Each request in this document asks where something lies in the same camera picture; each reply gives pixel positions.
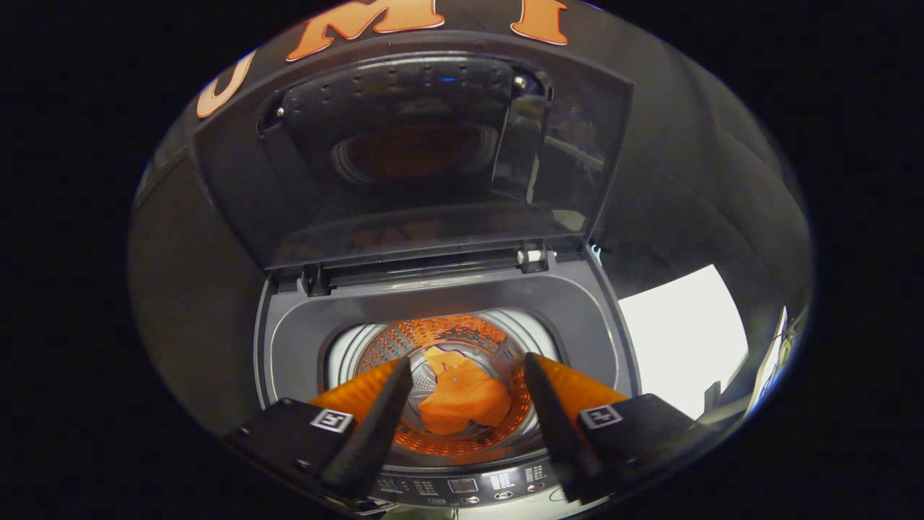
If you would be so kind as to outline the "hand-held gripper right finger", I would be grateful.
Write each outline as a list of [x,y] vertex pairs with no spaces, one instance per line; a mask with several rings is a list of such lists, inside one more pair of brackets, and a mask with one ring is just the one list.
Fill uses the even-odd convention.
[[529,353],[523,376],[552,467],[569,501],[640,493],[692,463],[712,428],[651,393],[627,397]]

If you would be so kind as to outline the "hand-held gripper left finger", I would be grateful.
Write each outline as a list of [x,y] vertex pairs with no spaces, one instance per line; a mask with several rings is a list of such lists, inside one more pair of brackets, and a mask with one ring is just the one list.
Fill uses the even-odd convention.
[[372,493],[411,388],[402,357],[309,402],[281,398],[228,433],[227,446],[313,500],[356,503]]

